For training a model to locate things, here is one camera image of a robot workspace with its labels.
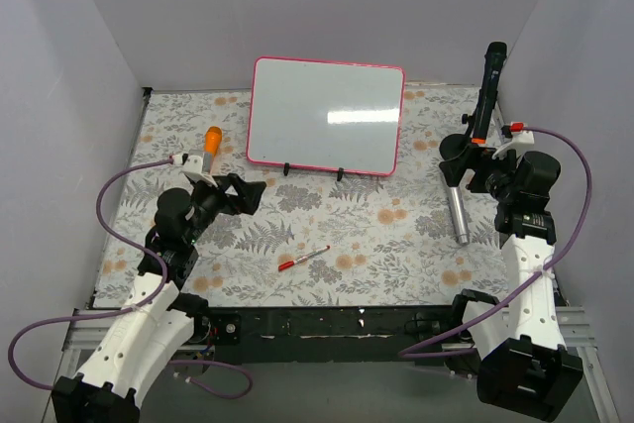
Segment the red whiteboard marker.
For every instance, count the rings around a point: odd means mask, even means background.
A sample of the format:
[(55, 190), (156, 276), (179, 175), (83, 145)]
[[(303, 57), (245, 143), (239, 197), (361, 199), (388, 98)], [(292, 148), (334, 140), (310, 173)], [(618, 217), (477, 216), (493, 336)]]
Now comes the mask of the red whiteboard marker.
[(311, 260), (311, 259), (313, 259), (315, 257), (318, 257), (318, 256), (320, 256), (320, 255), (322, 255), (324, 253), (327, 253), (330, 249), (331, 249), (330, 246), (326, 246), (326, 247), (324, 247), (322, 249), (312, 251), (311, 253), (309, 253), (307, 255), (304, 255), (304, 256), (302, 256), (300, 258), (296, 258), (294, 260), (291, 260), (291, 261), (285, 262), (283, 264), (280, 264), (278, 266), (277, 270), (279, 272), (282, 272), (284, 270), (287, 270), (289, 268), (294, 267), (295, 265), (305, 263), (306, 261), (309, 261), (309, 260)]

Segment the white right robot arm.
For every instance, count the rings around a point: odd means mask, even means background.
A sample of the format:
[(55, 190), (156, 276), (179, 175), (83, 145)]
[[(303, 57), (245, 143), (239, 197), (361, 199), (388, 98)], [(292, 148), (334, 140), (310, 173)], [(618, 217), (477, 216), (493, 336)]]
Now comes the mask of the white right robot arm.
[(445, 138), (440, 154), (450, 188), (472, 171), (468, 191), (496, 200), (494, 228), (511, 288), (506, 319), (483, 319), (477, 309), (464, 306), (449, 315), (449, 331), (460, 341), (475, 341), (481, 402), (552, 422), (583, 375), (581, 359), (569, 353), (560, 331), (554, 276), (547, 267), (556, 230), (546, 207), (561, 165), (536, 151), (499, 153), (461, 134)]

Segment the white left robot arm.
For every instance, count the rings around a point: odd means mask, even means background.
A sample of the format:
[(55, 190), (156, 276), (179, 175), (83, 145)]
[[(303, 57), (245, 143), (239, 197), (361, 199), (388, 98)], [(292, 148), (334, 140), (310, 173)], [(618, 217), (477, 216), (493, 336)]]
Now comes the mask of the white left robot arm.
[(155, 224), (123, 314), (75, 375), (54, 384), (57, 421), (137, 422), (150, 387), (181, 345), (238, 342), (240, 318), (213, 315), (205, 299), (182, 287), (198, 259), (195, 244), (203, 232), (220, 214), (255, 214), (265, 184), (231, 173), (192, 185), (158, 197)]

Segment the pink framed whiteboard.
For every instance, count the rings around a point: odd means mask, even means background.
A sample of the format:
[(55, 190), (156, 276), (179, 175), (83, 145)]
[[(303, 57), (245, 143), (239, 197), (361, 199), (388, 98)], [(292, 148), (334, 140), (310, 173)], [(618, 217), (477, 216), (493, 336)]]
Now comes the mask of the pink framed whiteboard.
[(398, 66), (262, 56), (254, 64), (247, 159), (390, 176), (404, 92)]

